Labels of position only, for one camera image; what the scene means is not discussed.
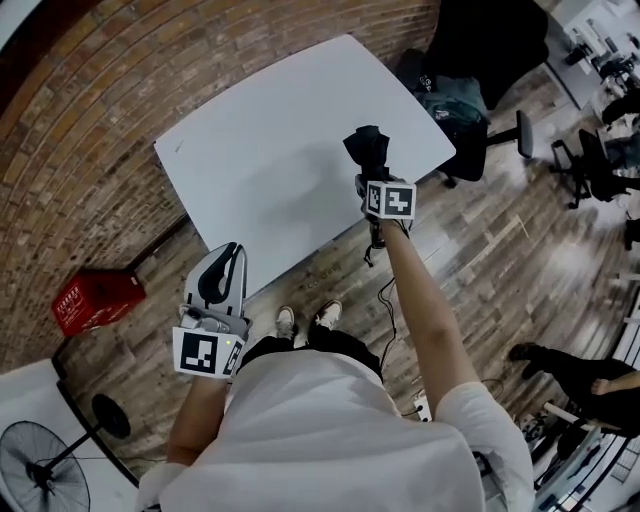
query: electric fan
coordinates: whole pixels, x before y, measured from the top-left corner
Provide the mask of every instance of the electric fan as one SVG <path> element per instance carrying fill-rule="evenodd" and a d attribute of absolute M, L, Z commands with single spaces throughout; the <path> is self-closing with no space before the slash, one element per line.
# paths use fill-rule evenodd
<path fill-rule="evenodd" d="M 126 415 L 104 395 L 91 408 L 98 424 L 71 446 L 31 421 L 10 425 L 0 438 L 0 477 L 24 512 L 89 512 L 89 487 L 72 452 L 104 428 L 124 439 L 131 429 Z"/>

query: black shorts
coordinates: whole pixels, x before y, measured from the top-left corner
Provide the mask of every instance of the black shorts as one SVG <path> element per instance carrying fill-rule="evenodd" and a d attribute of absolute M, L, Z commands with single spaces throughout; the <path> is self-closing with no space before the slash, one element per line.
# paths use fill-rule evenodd
<path fill-rule="evenodd" d="M 249 350 L 242 358 L 242 364 L 238 372 L 254 359 L 276 352 L 293 352 L 294 350 L 317 350 L 318 352 L 332 352 L 342 354 L 371 368 L 380 380 L 382 380 L 382 368 L 380 358 L 374 356 L 367 346 L 359 339 L 341 331 L 332 331 L 323 326 L 314 326 L 309 330 L 307 345 L 298 349 L 293 348 L 293 340 L 287 338 L 275 338 L 267 336 L 261 339 L 255 347 Z"/>

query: sleeve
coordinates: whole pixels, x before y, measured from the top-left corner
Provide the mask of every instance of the sleeve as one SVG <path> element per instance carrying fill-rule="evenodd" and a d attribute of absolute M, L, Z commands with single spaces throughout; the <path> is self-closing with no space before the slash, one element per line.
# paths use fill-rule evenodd
<path fill-rule="evenodd" d="M 507 510 L 533 508 L 533 465 L 527 443 L 507 412 L 479 382 L 467 382 L 450 390 L 440 401 L 436 421 L 455 427 L 471 451 L 489 462 Z"/>
<path fill-rule="evenodd" d="M 173 482 L 187 466 L 176 463 L 158 464 L 140 479 L 136 512 L 158 512 L 160 494 Z"/>

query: white t-shirt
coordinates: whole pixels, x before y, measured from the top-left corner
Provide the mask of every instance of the white t-shirt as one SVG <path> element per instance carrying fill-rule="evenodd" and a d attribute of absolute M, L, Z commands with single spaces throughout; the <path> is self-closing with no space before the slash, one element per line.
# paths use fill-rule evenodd
<path fill-rule="evenodd" d="M 482 384 L 451 390 L 435 419 L 400 417 L 375 373 L 349 357 L 261 356 L 236 376 L 218 438 L 191 467 L 149 471 L 137 511 L 493 509 L 472 451 L 492 467 L 503 510 L 531 510 L 524 438 Z"/>

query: red crate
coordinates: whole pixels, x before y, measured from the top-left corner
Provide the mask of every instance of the red crate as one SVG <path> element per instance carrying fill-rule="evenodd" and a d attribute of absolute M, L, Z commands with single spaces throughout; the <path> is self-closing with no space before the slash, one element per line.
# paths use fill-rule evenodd
<path fill-rule="evenodd" d="M 126 315 L 146 297 L 133 272 L 81 270 L 53 301 L 53 314 L 65 336 L 74 336 Z"/>

